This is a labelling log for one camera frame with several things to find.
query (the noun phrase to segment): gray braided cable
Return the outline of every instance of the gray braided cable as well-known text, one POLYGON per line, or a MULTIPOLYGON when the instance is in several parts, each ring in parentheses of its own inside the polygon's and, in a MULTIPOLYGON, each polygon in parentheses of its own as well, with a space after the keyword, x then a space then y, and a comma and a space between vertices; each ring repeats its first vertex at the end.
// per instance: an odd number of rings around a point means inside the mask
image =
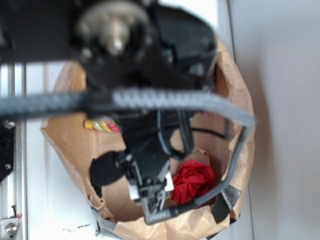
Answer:
POLYGON ((42 94, 0 100, 0 119, 51 117, 83 110, 84 92, 42 94))
POLYGON ((248 128, 255 125, 255 119, 251 114, 230 104, 217 94, 200 90, 123 88, 112 93, 112 101, 117 109, 209 111, 239 122, 248 128))

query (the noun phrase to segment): brown paper bag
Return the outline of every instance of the brown paper bag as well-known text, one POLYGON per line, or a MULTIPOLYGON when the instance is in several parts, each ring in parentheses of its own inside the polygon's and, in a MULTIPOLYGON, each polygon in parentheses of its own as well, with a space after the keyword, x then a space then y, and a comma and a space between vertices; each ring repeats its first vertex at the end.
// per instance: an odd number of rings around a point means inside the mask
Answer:
MULTIPOLYGON (((229 102, 253 113, 252 100, 241 74, 225 46, 219 44, 216 62, 217 94, 227 98, 229 102)), ((61 71, 54 91, 84 91, 86 88, 85 72, 79 64, 68 62, 61 71)), ((143 210, 129 198, 128 184, 125 177, 115 183, 102 187, 102 198, 99 198, 91 186, 89 167, 93 158, 108 152, 125 149, 120 133, 105 133, 86 130, 83 121, 86 116, 76 113, 63 117, 44 120, 41 131, 59 155, 63 165, 76 186, 85 196, 88 204, 98 212, 102 219, 116 224, 110 231, 124 240, 146 239, 188 239, 198 240, 211 236, 225 229, 230 218, 238 219, 244 200, 245 191, 253 165, 255 141, 254 131, 251 132, 238 160, 236 173, 231 185, 242 192, 231 214, 217 224, 209 205, 191 210, 180 216, 148 226, 143 219, 143 210)), ((192 120, 195 127, 212 130, 223 130, 222 117, 210 113, 209 116, 197 114, 192 120)), ((229 159, 234 149, 240 126, 232 124, 230 142, 204 133, 194 134, 194 143, 208 154, 210 166, 215 172, 215 181, 223 178, 228 168, 229 159)), ((172 137, 176 148, 181 147, 179 135, 172 137)), ((178 165, 171 160, 171 170, 177 171, 178 165)))

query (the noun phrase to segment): white wall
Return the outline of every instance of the white wall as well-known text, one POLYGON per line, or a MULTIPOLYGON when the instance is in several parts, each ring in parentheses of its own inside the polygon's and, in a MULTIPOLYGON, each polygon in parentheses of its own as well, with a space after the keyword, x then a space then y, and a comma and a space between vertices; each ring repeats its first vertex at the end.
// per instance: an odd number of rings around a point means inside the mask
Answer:
POLYGON ((229 3, 235 60, 258 119, 254 239, 319 239, 320 1, 229 3))

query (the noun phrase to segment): red cloth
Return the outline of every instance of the red cloth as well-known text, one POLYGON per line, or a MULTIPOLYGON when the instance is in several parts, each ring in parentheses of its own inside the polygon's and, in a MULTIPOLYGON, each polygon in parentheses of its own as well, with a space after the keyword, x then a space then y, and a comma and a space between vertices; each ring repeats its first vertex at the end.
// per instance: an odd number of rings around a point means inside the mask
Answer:
POLYGON ((200 197, 215 186, 215 173, 211 167, 195 162, 185 162, 173 178, 171 199, 178 205, 200 197))

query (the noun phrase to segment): black foam pad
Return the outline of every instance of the black foam pad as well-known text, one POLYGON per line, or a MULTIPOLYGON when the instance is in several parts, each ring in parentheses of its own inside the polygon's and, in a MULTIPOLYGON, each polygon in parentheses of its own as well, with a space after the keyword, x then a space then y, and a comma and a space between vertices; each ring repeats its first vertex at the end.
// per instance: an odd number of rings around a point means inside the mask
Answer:
POLYGON ((115 164, 117 156, 118 152, 110 151, 92 160, 89 173, 93 186, 102 187, 112 184, 125 174, 125 171, 117 168, 115 164))

